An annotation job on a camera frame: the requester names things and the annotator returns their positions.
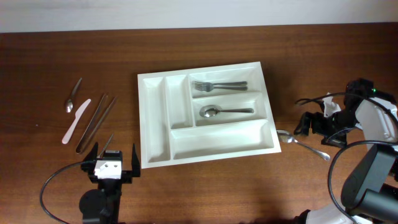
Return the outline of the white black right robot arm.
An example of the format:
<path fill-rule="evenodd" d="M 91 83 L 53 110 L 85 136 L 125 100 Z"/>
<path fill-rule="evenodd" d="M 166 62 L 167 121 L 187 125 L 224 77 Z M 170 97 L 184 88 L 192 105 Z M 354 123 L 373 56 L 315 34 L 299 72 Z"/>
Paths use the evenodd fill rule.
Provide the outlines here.
<path fill-rule="evenodd" d="M 327 175 L 332 203 L 302 212 L 294 223 L 397 223 L 397 188 L 386 184 L 387 177 L 397 177 L 396 99 L 363 78 L 349 82 L 340 95 L 344 98 L 343 109 L 333 102 L 333 93 L 296 101 L 297 105 L 316 103 L 322 111 L 304 113 L 294 134 L 319 134 L 323 136 L 322 145 L 339 150 Z M 360 145 L 368 151 L 336 199 L 331 182 L 335 164 L 342 153 Z"/>

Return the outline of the metal fork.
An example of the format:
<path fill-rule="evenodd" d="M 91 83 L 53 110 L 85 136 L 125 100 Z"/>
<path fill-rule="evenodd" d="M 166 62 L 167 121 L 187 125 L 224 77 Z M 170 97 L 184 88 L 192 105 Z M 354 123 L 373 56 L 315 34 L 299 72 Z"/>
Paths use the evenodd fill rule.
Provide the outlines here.
<path fill-rule="evenodd" d="M 248 90 L 248 87 L 246 87 L 246 86 L 205 86 L 205 85 L 195 85 L 194 89 L 196 89 L 198 91 L 205 91 L 205 92 L 211 92 L 211 91 L 213 91 L 215 89 L 246 91 L 246 90 Z"/>
<path fill-rule="evenodd" d="M 200 86 L 246 86 L 248 83 L 247 82 L 229 82 L 229 83 L 211 83 L 211 82 L 198 82 L 198 81 L 193 81 L 194 85 L 200 85 Z"/>

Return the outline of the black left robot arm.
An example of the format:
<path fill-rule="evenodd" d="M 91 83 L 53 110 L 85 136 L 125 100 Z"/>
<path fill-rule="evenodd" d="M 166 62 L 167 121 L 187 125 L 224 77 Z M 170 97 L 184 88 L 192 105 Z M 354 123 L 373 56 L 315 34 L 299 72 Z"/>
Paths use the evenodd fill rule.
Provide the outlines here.
<path fill-rule="evenodd" d="M 141 165 L 135 147 L 132 148 L 130 170 L 123 170 L 121 151 L 105 151 L 102 157 L 98 157 L 97 152 L 98 143 L 95 143 L 80 166 L 88 174 L 91 183 L 98 185 L 80 199 L 82 222 L 117 223 L 122 185 L 131 184 L 133 178 L 141 176 Z"/>

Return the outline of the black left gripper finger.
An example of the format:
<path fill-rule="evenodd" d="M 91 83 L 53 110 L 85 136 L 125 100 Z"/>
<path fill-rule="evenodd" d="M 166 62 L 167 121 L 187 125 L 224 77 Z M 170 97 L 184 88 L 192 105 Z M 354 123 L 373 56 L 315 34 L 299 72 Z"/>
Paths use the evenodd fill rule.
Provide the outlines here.
<path fill-rule="evenodd" d="M 133 144 L 132 147 L 132 159 L 131 159 L 131 167 L 132 167 L 132 177 L 140 177 L 141 176 L 141 164 L 136 152 L 136 145 Z"/>
<path fill-rule="evenodd" d="M 84 158 L 84 161 L 94 161 L 94 160 L 96 160 L 97 154 L 98 154 L 98 142 L 95 142 L 95 144 L 92 147 L 91 151 Z"/>

